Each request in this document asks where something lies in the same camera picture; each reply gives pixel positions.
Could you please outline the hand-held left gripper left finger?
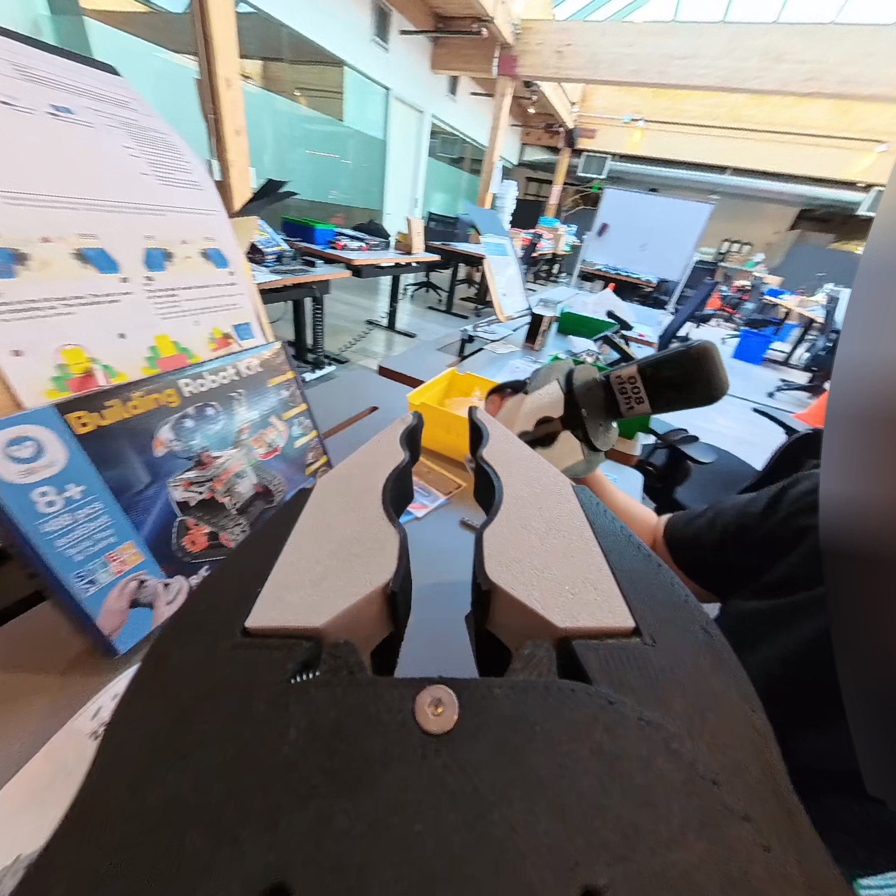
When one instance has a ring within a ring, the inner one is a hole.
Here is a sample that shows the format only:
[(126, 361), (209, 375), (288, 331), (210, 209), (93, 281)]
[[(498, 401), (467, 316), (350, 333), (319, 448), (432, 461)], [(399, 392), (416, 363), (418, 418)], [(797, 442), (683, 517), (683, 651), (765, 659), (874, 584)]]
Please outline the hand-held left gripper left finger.
[(412, 602), (400, 517), (423, 428), (409, 412), (315, 485), (245, 620), (248, 635), (348, 643), (374, 675), (394, 675)]

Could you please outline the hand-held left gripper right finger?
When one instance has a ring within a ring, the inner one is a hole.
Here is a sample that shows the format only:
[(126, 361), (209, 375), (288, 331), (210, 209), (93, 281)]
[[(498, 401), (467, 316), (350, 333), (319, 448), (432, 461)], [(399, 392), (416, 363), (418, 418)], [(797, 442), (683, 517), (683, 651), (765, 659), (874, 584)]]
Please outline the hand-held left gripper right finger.
[(632, 611), (574, 485), (485, 411), (469, 414), (478, 523), (466, 623), (476, 672), (501, 678), (532, 644), (628, 639)]

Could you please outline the person's right forearm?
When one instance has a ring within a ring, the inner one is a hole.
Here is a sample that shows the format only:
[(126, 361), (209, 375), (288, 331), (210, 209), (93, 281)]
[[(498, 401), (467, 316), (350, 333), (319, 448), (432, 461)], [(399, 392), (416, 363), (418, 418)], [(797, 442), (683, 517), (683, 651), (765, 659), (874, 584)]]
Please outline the person's right forearm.
[(718, 600), (708, 591), (700, 588), (678, 568), (666, 543), (666, 526), (674, 513), (659, 515), (655, 510), (639, 503), (627, 495), (597, 469), (588, 476), (574, 479), (577, 486), (586, 487), (604, 506), (609, 509), (633, 534), (640, 539), (689, 589), (701, 603), (714, 607)]

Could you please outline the grey desk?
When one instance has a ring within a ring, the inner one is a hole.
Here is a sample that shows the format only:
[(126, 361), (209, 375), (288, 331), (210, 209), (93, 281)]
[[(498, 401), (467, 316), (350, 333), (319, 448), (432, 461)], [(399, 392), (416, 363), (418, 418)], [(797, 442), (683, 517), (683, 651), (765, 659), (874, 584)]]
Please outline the grey desk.
[[(408, 410), (409, 387), (363, 367), (308, 389), (308, 404), (332, 464)], [(464, 616), (469, 610), (474, 536), (462, 518), (484, 516), (463, 465), (426, 452), (462, 480), (447, 504), (409, 524), (413, 606), (398, 663), (401, 677), (475, 678)], [(59, 604), (2, 528), (1, 785), (36, 755), (111, 680), (141, 659), (151, 640), (108, 658)]]

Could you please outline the wooden desk with black legs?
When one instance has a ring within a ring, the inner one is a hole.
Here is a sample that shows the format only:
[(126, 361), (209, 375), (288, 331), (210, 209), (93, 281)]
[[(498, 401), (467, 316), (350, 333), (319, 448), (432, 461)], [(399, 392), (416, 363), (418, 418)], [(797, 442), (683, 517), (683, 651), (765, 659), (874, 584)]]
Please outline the wooden desk with black legs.
[(286, 242), (300, 254), (342, 264), (349, 270), (353, 278), (361, 280), (388, 278), (391, 285), (387, 318), (384, 320), (368, 318), (365, 320), (365, 324), (370, 328), (385, 330), (406, 339), (417, 338), (418, 335), (415, 332), (403, 330), (396, 325), (400, 280), (406, 274), (422, 271), (431, 264), (441, 263), (442, 258), (439, 254), (431, 252), (403, 253), (394, 250), (342, 251), (289, 238), (286, 239)]
[(290, 346), (296, 363), (304, 370), (306, 380), (328, 374), (335, 366), (348, 363), (343, 356), (325, 347), (325, 298), (332, 283), (351, 278), (343, 266), (302, 267), (292, 273), (275, 273), (272, 268), (250, 266), (255, 285), (264, 306), (289, 305), (293, 336)]

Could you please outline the black office chair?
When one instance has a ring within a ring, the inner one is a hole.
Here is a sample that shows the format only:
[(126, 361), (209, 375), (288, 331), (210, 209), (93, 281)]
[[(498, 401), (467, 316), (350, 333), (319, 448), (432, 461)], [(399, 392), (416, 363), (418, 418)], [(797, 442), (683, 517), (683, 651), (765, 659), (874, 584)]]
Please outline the black office chair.
[(757, 406), (754, 412), (786, 435), (761, 469), (682, 427), (651, 419), (655, 439), (642, 449), (635, 468), (644, 476), (644, 495), (657, 513), (704, 509), (819, 467), (823, 427), (784, 410)]

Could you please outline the sticker sheet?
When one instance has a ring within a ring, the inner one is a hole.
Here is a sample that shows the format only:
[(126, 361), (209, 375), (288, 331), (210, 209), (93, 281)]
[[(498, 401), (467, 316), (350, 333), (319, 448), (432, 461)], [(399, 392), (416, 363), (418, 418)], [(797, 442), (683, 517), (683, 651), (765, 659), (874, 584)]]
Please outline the sticker sheet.
[(466, 483), (455, 476), (450, 470), (421, 458), (413, 468), (413, 480), (415, 487), (427, 491), (427, 494), (449, 499), (463, 490)]

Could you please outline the whiteboard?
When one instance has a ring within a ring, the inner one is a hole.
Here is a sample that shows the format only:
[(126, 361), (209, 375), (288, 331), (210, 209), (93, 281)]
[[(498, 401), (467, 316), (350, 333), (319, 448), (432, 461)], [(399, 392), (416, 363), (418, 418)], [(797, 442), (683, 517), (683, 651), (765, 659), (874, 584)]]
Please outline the whiteboard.
[(585, 236), (579, 270), (617, 270), (645, 280), (680, 282), (715, 204), (607, 187)]

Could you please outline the blue robot kit box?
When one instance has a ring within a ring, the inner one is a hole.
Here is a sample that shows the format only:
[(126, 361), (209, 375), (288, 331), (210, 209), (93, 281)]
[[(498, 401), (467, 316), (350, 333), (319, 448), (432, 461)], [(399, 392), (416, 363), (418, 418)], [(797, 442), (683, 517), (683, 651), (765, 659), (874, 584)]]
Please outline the blue robot kit box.
[(113, 655), (330, 469), (280, 342), (2, 419), (1, 463), (2, 521)]

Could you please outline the yellow bag bin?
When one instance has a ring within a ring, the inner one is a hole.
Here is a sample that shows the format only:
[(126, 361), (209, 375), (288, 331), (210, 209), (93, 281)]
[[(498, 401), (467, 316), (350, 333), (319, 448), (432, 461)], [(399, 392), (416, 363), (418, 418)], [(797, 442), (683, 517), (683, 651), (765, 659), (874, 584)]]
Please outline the yellow bag bin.
[(469, 408), (481, 408), (497, 382), (451, 367), (412, 390), (410, 411), (424, 420), (422, 445), (455, 462), (469, 455)]

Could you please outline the wooden board with paper sheet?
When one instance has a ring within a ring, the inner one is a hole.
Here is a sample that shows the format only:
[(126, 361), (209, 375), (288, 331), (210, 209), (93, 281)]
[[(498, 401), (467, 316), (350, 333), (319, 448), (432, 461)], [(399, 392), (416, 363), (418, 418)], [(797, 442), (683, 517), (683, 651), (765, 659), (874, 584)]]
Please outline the wooden board with paper sheet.
[(528, 315), (532, 311), (531, 300), (512, 241), (509, 237), (481, 234), (479, 247), (484, 253), (483, 274), (495, 317), (504, 323)]

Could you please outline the dark grey panel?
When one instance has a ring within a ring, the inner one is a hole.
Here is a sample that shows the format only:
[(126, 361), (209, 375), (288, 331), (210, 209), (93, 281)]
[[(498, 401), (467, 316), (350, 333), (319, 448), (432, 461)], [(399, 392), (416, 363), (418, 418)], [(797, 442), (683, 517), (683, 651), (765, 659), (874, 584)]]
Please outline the dark grey panel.
[(895, 174), (857, 269), (821, 464), (823, 569), (840, 688), (868, 792), (895, 803)]

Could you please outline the blue bin with green lid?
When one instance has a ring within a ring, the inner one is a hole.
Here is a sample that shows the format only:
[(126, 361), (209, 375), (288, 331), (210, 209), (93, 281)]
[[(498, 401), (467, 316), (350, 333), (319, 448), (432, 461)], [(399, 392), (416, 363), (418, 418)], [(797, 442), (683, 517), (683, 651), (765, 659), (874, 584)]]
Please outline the blue bin with green lid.
[(319, 247), (331, 245), (337, 237), (335, 227), (329, 222), (288, 215), (281, 216), (280, 231), (287, 240)]

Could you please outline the white printed instruction sheet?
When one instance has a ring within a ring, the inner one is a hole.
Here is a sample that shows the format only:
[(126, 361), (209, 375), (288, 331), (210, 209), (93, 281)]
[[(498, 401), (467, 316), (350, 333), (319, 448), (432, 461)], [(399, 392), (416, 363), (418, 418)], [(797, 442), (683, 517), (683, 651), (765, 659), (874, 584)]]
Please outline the white printed instruction sheet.
[(114, 69), (2, 29), (2, 402), (264, 342), (209, 173)]

